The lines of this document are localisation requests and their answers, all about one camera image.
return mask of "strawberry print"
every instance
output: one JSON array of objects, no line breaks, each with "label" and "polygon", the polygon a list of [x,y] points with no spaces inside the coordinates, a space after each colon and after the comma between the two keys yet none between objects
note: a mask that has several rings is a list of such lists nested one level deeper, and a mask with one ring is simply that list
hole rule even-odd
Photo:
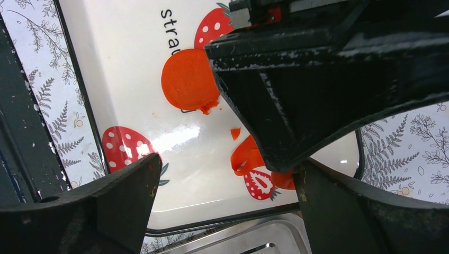
[{"label": "strawberry print", "polygon": [[154,152],[147,138],[122,126],[108,128],[103,134],[102,143],[111,173]]},{"label": "strawberry print", "polygon": [[251,197],[257,200],[271,199],[274,200],[280,192],[278,192],[271,182],[271,176],[258,170],[251,170],[244,175],[246,188]]},{"label": "strawberry print", "polygon": [[209,12],[198,26],[195,34],[194,48],[204,49],[204,46],[212,40],[227,34],[233,30],[230,9],[222,3],[217,3],[220,8]]}]

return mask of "stainless steel tray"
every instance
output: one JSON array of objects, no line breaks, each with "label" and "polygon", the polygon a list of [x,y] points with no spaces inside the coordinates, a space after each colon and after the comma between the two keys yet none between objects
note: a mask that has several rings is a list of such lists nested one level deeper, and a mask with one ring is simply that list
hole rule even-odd
[{"label": "stainless steel tray", "polygon": [[303,220],[283,214],[231,226],[164,251],[166,254],[311,254]]}]

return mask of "patterned tablecloth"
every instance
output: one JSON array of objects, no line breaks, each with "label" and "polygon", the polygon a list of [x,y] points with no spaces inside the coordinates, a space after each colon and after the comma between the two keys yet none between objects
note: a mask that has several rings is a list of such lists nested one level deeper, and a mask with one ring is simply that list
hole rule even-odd
[{"label": "patterned tablecloth", "polygon": [[[0,12],[72,187],[103,177],[55,4],[52,0],[0,0]],[[449,204],[446,128],[446,103],[363,127],[363,181],[398,195]],[[145,238],[142,253],[159,252],[204,233]]]}]

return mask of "orange clay piece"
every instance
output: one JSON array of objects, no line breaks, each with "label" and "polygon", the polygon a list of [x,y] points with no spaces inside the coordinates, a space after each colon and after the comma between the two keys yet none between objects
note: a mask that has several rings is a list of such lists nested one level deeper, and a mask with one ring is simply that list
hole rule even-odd
[{"label": "orange clay piece", "polygon": [[240,128],[231,129],[231,136],[234,141],[236,141],[238,136],[240,136],[240,130]]},{"label": "orange clay piece", "polygon": [[231,167],[237,171],[241,165],[248,159],[251,150],[257,149],[256,141],[249,135],[231,154]]},{"label": "orange clay piece", "polygon": [[168,102],[182,110],[208,115],[218,105],[218,91],[204,50],[186,49],[172,55],[162,69],[162,91]]},{"label": "orange clay piece", "polygon": [[252,169],[262,167],[264,165],[264,159],[262,159],[259,149],[252,149],[248,154],[245,165],[243,165],[240,170],[235,170],[234,173],[237,176],[243,176],[249,173]]},{"label": "orange clay piece", "polygon": [[295,189],[293,182],[294,169],[287,173],[271,172],[271,182],[281,189]]}]

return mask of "orange circle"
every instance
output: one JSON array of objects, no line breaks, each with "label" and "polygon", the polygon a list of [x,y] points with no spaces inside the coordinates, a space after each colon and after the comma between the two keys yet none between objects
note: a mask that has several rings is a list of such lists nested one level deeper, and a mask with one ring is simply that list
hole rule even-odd
[{"label": "orange circle", "polygon": [[407,196],[409,193],[410,193],[410,189],[408,187],[402,188],[402,194],[404,194],[404,196]]},{"label": "orange circle", "polygon": [[182,110],[201,110],[204,114],[218,105],[220,92],[204,50],[186,49],[165,62],[162,91],[168,102]]}]

